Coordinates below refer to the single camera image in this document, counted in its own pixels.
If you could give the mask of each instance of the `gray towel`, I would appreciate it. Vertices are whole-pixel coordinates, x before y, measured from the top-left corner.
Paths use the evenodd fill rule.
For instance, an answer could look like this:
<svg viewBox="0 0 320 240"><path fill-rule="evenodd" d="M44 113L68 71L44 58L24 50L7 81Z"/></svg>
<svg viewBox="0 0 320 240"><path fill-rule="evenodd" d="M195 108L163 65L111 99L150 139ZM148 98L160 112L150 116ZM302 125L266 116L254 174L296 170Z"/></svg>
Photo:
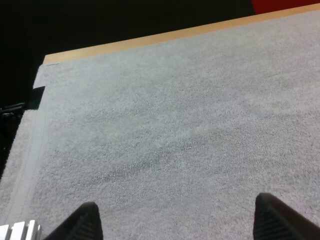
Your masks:
<svg viewBox="0 0 320 240"><path fill-rule="evenodd" d="M270 192L320 224L320 12L40 67L0 225L95 201L105 239L251 239Z"/></svg>

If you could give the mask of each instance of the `table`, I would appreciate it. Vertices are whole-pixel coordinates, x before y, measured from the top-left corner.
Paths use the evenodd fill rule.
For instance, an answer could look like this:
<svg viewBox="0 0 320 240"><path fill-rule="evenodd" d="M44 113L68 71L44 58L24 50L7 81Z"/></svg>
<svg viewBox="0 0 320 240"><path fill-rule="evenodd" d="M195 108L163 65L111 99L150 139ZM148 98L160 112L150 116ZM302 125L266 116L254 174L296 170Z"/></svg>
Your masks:
<svg viewBox="0 0 320 240"><path fill-rule="evenodd" d="M138 37L134 39L117 41L102 45L90 46L75 50L69 50L64 52L58 52L53 54L48 54L45 56L43 63L44 64L52 64L52 63L60 63L66 61L72 61L76 59L82 59L86 57L114 53L117 51L138 48L142 46L158 44L170 40L180 39L191 37L198 34L205 34L209 32L215 32L223 29L234 28L242 25L248 25L253 23L258 23L270 19L276 19L281 17L286 17L294 14L301 14L310 11L320 10L320 3L306 5L301 7L295 7L280 11L268 12L264 14L246 16L241 18L236 18L227 21L221 21L211 24L206 24L202 26L196 26L176 31L170 31L150 36Z"/></svg>

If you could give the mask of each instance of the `dark floor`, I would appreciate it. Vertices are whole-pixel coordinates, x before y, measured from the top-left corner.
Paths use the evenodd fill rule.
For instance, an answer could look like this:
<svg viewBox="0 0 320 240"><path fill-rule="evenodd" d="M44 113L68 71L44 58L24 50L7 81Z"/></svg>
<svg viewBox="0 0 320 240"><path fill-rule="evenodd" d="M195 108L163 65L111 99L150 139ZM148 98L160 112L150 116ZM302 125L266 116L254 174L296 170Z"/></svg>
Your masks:
<svg viewBox="0 0 320 240"><path fill-rule="evenodd" d="M0 0L0 110L30 101L46 54L253 14L251 0ZM0 151L12 141L0 123ZM0 154L0 169L7 155Z"/></svg>

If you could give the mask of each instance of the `wooden table edge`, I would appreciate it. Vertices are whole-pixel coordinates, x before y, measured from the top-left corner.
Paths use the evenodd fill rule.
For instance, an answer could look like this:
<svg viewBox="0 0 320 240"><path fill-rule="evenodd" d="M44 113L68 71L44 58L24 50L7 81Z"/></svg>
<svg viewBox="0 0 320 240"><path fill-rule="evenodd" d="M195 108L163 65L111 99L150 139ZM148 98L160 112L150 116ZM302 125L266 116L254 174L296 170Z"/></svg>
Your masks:
<svg viewBox="0 0 320 240"><path fill-rule="evenodd" d="M114 53L117 51L138 48L142 46L163 43L170 40L181 39L186 37L191 37L198 34L205 34L209 32L215 32L218 30L234 28L238 26L258 23L270 19L282 18L290 15L301 14L311 11L320 10L320 3L300 6L280 11L273 11L259 15L246 16L241 18L236 18L227 21L215 22L211 24L185 28L176 31L170 31L150 36L143 36L138 38L133 38L124 41L117 41L102 45L90 46L75 50L63 51L53 54L48 54L44 57L44 64L60 63L66 61L72 61L76 59L82 59L86 57Z"/></svg>

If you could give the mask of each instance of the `red object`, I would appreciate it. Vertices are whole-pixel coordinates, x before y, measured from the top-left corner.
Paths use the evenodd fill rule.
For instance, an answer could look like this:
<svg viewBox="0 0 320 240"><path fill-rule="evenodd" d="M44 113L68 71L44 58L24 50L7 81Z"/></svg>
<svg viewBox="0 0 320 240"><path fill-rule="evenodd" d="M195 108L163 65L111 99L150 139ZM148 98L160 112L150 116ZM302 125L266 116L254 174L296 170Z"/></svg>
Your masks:
<svg viewBox="0 0 320 240"><path fill-rule="evenodd" d="M320 0L251 0L256 14L318 4Z"/></svg>

